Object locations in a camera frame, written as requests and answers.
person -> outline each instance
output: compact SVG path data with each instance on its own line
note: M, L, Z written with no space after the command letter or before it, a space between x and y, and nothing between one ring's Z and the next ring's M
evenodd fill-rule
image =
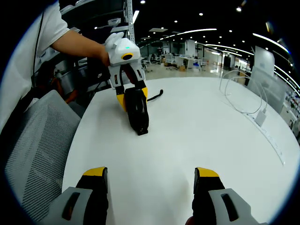
M49 5L24 34L4 72L0 85L0 133L17 106L24 102L30 105L32 99L26 96L32 86L35 58L48 47L73 56L96 58L109 66L105 46L70 30L61 18L58 1Z

white device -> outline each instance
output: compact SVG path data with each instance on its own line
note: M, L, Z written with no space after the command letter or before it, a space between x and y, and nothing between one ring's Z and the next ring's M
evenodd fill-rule
M123 38L123 36L123 32L113 33L105 41L105 49L108 52L110 61L108 67L111 74L110 81L114 88L122 86L121 65L129 64L137 80L145 80L140 48L128 38Z

yellow stripe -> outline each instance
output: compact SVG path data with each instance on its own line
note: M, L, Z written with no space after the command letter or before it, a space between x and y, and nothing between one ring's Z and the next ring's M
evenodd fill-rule
M122 108L124 109L124 111L127 112L126 105L125 105L124 94L117 95L117 99L118 99L119 103L121 104Z
M219 177L219 175L213 170L197 167L200 177Z
M98 168L93 168L88 170L83 174L83 176L99 176L102 177L103 170L105 169L105 166L98 167Z
M147 98L148 98L148 88L147 87L142 88L142 91L144 92L144 95L145 95L146 100L147 100Z

gray mesh chair back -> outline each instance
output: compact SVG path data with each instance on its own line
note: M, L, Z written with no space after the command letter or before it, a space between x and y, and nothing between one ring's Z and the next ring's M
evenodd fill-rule
M40 221L61 194L69 149L80 117L52 90L32 107L17 127L5 174L27 214Z

cardboard box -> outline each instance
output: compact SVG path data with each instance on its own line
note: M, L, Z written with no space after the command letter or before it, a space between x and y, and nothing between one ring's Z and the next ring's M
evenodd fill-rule
M185 71L186 71L186 67L185 67L185 66L180 66L180 67L179 67L179 71L185 72Z

